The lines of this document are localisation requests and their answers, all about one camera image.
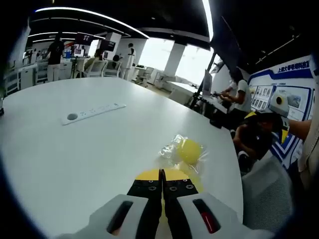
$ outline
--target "chair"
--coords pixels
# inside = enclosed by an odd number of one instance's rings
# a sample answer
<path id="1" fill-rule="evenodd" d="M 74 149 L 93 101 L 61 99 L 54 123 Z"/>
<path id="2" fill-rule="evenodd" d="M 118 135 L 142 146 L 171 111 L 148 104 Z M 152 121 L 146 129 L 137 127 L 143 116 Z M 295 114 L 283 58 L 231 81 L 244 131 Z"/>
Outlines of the chair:
<path id="1" fill-rule="evenodd" d="M 121 62 L 108 61 L 103 76 L 119 77 L 121 71 Z"/>
<path id="2" fill-rule="evenodd" d="M 293 212 L 290 178 L 274 156 L 255 163 L 242 178 L 243 224 L 276 232 Z"/>
<path id="3" fill-rule="evenodd" d="M 153 70 L 154 70 L 154 68 L 147 67 L 145 72 L 143 73 L 143 75 L 139 76 L 139 82 L 137 82 L 136 84 L 142 85 L 143 87 L 147 87 L 148 80 L 151 79 L 151 74 L 152 74 Z"/>
<path id="4" fill-rule="evenodd" d="M 83 71 L 84 77 L 103 77 L 103 72 L 108 61 L 94 60 L 93 63 Z"/>

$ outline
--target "power strip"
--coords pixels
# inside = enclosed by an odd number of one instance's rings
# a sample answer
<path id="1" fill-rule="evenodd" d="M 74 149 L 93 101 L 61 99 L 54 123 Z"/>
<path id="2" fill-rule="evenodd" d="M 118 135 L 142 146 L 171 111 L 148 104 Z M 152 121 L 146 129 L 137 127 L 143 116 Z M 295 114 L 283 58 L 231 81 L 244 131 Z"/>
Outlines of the power strip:
<path id="1" fill-rule="evenodd" d="M 106 106 L 101 106 L 98 108 L 92 108 L 89 111 L 80 111 L 80 112 L 70 113 L 67 116 L 62 118 L 62 125 L 74 123 L 79 120 L 83 120 L 92 116 L 96 116 L 109 111 L 114 111 L 124 107 L 126 107 L 126 105 L 114 103 L 114 104 L 110 104 Z"/>

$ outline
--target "window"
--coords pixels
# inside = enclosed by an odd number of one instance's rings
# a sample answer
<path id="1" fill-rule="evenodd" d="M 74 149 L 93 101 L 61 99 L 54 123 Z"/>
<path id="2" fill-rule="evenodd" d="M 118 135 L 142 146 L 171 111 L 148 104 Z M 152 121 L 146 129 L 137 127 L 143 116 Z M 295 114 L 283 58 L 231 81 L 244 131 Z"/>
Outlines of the window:
<path id="1" fill-rule="evenodd" d="M 167 64 L 174 41 L 149 38 L 142 51 L 139 65 L 153 67 L 163 71 Z"/>
<path id="2" fill-rule="evenodd" d="M 187 45 L 179 62 L 176 75 L 200 85 L 212 55 L 212 48 L 208 51 L 200 47 Z"/>
<path id="3" fill-rule="evenodd" d="M 88 56 L 94 57 L 96 48 L 98 47 L 99 40 L 93 40 L 90 45 Z"/>

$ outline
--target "plastic bag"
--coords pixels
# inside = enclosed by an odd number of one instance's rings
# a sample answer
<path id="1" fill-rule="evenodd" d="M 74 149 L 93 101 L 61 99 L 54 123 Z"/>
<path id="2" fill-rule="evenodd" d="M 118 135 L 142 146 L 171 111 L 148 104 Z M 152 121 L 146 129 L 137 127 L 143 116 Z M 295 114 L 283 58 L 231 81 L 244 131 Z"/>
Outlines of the plastic bag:
<path id="1" fill-rule="evenodd" d="M 169 145 L 161 149 L 159 155 L 160 168 L 182 171 L 190 178 L 198 192 L 203 191 L 200 177 L 208 156 L 204 145 L 177 134 Z"/>

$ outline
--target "yellow ball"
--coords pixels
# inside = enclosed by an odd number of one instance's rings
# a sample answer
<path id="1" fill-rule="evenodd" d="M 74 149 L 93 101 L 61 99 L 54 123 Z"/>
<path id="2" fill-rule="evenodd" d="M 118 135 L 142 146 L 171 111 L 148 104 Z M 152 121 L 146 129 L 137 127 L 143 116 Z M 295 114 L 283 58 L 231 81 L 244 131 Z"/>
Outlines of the yellow ball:
<path id="1" fill-rule="evenodd" d="M 202 148 L 193 140 L 186 139 L 179 143 L 177 153 L 185 163 L 196 164 L 202 153 Z"/>

